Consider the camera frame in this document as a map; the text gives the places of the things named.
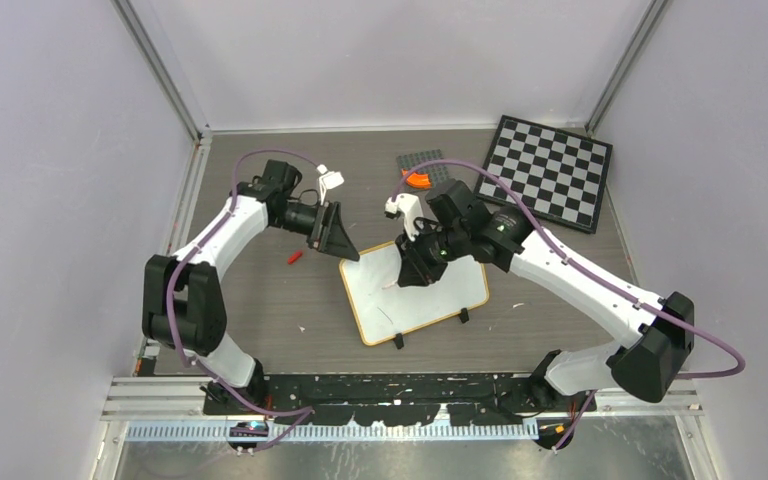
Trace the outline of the red marker cap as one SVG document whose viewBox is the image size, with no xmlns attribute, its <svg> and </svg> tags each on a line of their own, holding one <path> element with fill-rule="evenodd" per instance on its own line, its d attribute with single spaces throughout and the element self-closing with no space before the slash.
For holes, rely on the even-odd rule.
<svg viewBox="0 0 768 480">
<path fill-rule="evenodd" d="M 299 260 L 299 259 L 300 259 L 302 256 L 303 256 L 303 251 L 302 251 L 302 250 L 297 250 L 296 252 L 294 252 L 294 253 L 293 253 L 293 254 L 292 254 L 292 255 L 291 255 L 291 256 L 290 256 L 290 257 L 287 259 L 287 264 L 288 264 L 288 265 L 292 265 L 292 264 L 294 264 L 294 263 L 295 263 L 295 262 L 297 262 L 297 261 L 298 261 L 298 260 Z"/>
</svg>

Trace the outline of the yellow framed whiteboard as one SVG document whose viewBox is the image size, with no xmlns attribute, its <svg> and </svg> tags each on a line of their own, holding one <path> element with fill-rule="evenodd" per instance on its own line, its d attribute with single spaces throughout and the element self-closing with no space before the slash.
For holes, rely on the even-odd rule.
<svg viewBox="0 0 768 480">
<path fill-rule="evenodd" d="M 470 257 L 447 266 L 442 278 L 426 287 L 382 286 L 396 281 L 401 263 L 392 241 L 360 252 L 358 261 L 342 260 L 338 270 L 360 339 L 366 346 L 395 341 L 490 298 L 485 266 Z"/>
</svg>

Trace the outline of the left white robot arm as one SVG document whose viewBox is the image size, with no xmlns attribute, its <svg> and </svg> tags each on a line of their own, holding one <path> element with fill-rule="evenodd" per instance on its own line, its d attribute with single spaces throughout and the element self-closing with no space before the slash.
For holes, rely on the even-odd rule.
<svg viewBox="0 0 768 480">
<path fill-rule="evenodd" d="M 268 160 L 261 175 L 233 186 L 220 213 L 192 241 L 145 265 L 143 335 L 205 369 L 219 385 L 219 401 L 228 399 L 244 414 L 264 408 L 268 387 L 262 363 L 227 332 L 221 280 L 229 267 L 268 228 L 299 234 L 308 248 L 326 255 L 360 257 L 342 224 L 340 203 L 326 198 L 343 184 L 343 175 L 324 165 L 317 172 L 316 199 L 305 203 L 294 193 L 302 173 Z"/>
</svg>

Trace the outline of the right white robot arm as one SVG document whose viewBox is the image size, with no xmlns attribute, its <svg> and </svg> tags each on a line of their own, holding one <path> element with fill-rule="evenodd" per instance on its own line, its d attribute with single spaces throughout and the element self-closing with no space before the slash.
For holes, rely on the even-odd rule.
<svg viewBox="0 0 768 480">
<path fill-rule="evenodd" d="M 562 246 L 520 208 L 490 211 L 462 181 L 434 187 L 425 202 L 432 218 L 423 217 L 412 194 L 385 203 L 386 216 L 403 221 L 395 241 L 398 286 L 429 287 L 455 261 L 471 258 L 547 289 L 611 336 L 597 347 L 547 353 L 525 381 L 532 405 L 556 410 L 579 393 L 602 388 L 621 388 L 649 403 L 665 397 L 692 352 L 693 335 L 664 317 L 692 322 L 688 297 L 674 292 L 663 298 L 622 280 Z"/>
</svg>

